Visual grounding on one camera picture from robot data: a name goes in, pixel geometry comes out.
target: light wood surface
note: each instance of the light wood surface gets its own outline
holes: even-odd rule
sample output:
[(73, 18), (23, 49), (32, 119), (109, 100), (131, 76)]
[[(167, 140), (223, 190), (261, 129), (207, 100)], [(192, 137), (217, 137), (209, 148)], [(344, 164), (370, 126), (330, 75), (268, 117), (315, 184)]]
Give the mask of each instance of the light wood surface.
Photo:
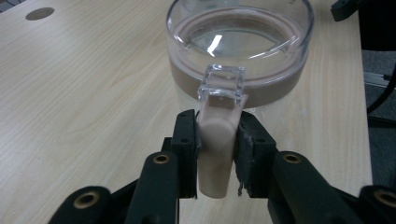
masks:
[[(316, 23), (297, 87), (256, 109), (280, 150), (304, 154), (357, 195), (371, 163), (357, 15)], [(0, 223), (46, 223), (82, 187), (112, 192), (139, 177), (183, 105), (166, 53), (171, 1), (29, 0), (0, 14)], [(49, 17), (26, 14), (53, 7)], [(271, 223), (265, 200), (182, 200), (180, 223)]]

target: floor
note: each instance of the floor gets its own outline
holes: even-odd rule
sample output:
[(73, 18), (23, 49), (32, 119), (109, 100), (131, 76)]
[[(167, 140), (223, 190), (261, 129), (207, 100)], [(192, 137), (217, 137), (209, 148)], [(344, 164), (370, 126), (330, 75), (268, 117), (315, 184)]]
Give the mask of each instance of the floor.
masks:
[[(391, 75), (396, 64), (396, 51), (362, 52), (364, 72)], [(369, 106), (384, 87), (366, 84), (366, 104)], [(396, 91), (371, 116), (396, 120)], [(396, 129), (369, 128), (373, 182), (396, 189)]]

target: clear plastic container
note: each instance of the clear plastic container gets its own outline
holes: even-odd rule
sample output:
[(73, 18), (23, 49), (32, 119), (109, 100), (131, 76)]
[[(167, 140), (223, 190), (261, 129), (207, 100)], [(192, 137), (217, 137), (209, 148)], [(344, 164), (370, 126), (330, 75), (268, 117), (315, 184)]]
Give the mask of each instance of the clear plastic container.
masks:
[(269, 104), (297, 84), (313, 20), (306, 0), (179, 0), (169, 9), (173, 78), (201, 101), (197, 162), (204, 195), (227, 194), (242, 109)]
[(176, 84), (197, 99), (210, 64), (244, 67), (246, 108), (266, 105), (297, 84), (314, 15), (306, 0), (179, 0), (167, 19)]

